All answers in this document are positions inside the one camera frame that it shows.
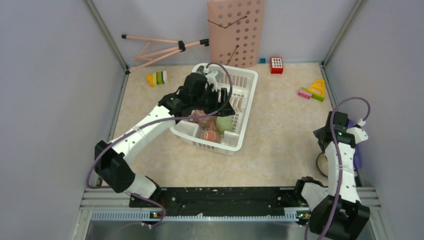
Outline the pink mug white interior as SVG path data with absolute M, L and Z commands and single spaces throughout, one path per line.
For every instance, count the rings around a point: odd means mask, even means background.
M 222 137 L 221 137 L 220 133 L 218 131 L 216 131 L 216 129 L 215 129 L 215 121 L 214 120 L 212 120 L 209 123 L 208 128 L 204 132 L 203 140 L 213 142 L 213 143 L 218 143 L 218 144 L 221 143 Z

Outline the light green mug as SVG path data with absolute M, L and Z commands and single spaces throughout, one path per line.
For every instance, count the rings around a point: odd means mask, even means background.
M 217 116 L 215 119 L 215 130 L 223 135 L 225 131 L 233 130 L 233 121 L 231 116 Z

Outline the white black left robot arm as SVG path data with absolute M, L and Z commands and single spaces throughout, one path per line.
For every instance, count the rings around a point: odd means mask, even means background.
M 194 110 L 205 116 L 226 117 L 235 114 L 230 104 L 232 88 L 219 88 L 224 74 L 192 72 L 177 91 L 165 95 L 153 110 L 129 131 L 107 143 L 95 145 L 93 170 L 115 193 L 129 192 L 141 196 L 149 207 L 160 202 L 159 185 L 130 167 L 135 157 L 158 135 L 182 120 L 194 119 Z

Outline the white plate green patterned rim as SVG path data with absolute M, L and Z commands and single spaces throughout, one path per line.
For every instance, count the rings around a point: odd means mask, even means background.
M 199 67 L 196 69 L 196 73 L 197 73 L 197 74 L 204 75 L 204 74 L 205 74 L 204 69 L 205 69 L 205 67 L 204 67 L 203 65 L 201 65 L 201 66 L 199 66 Z

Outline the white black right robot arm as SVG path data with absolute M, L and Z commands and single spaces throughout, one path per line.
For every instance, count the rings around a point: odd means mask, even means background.
M 362 204 L 355 179 L 356 146 L 368 140 L 365 121 L 349 126 L 348 115 L 330 111 L 325 126 L 314 136 L 327 160 L 328 187 L 312 177 L 296 182 L 293 200 L 311 210 L 309 230 L 331 240 L 355 240 L 370 218 L 369 207 Z

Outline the pink patterned mug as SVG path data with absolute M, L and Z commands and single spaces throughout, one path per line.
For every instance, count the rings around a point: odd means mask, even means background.
M 189 122 L 198 124 L 203 129 L 208 129 L 212 116 L 206 116 L 206 113 L 203 110 L 193 110 L 189 115 Z

